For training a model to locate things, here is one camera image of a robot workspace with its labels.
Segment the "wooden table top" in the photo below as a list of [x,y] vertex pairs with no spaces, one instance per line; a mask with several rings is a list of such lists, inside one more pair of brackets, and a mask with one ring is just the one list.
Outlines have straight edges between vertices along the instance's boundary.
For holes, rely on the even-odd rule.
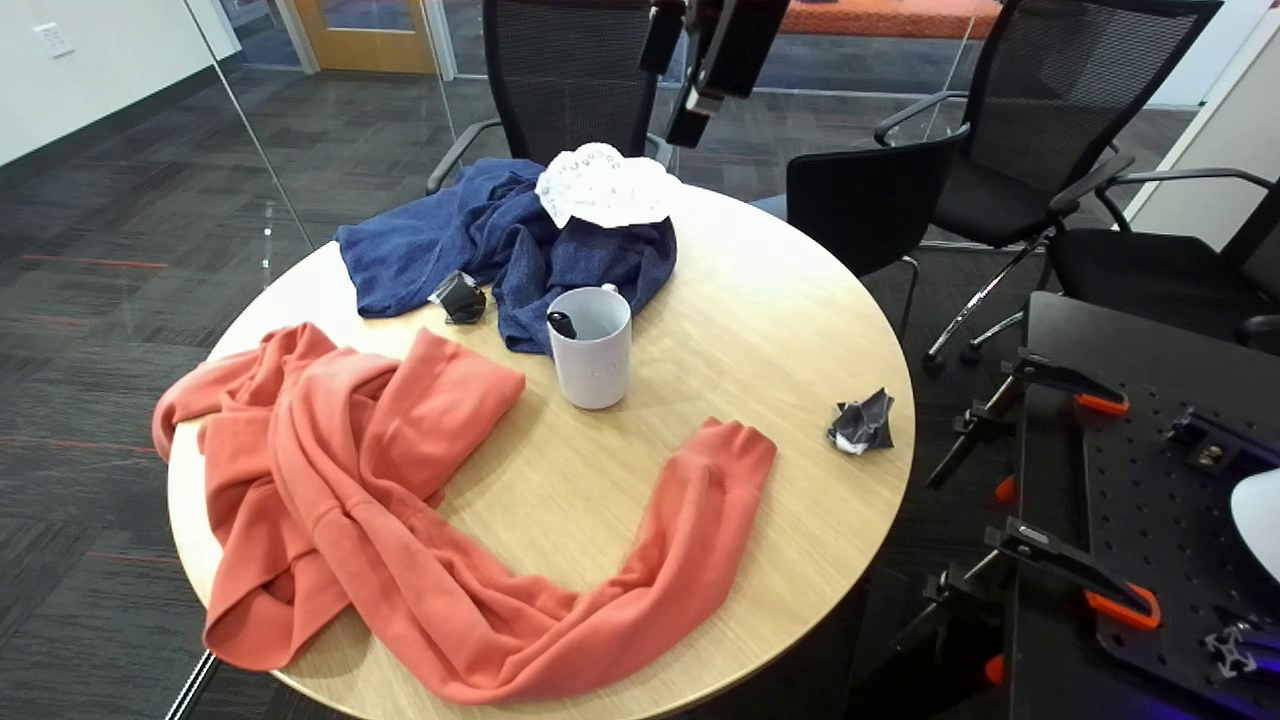
[[[820,625],[881,554],[914,450],[913,377],[891,326],[820,244],[751,204],[679,187],[674,271],[635,317],[633,391],[607,412],[555,398],[548,357],[515,357],[483,326],[419,307],[360,320],[335,244],[323,244],[222,331],[210,357],[257,349],[267,329],[311,320],[332,342],[404,357],[419,329],[451,336],[529,377],[520,406],[451,480],[438,514],[512,573],[563,587],[607,580],[635,540],[660,466],[707,418],[772,438],[769,480],[741,575],[721,613],[635,675],[534,705],[455,709],[436,702],[345,613],[281,682],[351,716],[656,716],[696,705]],[[839,456],[823,428],[836,401],[891,391],[895,450]],[[219,544],[202,514],[202,456],[183,423],[166,462],[166,518],[178,564],[209,601]]]

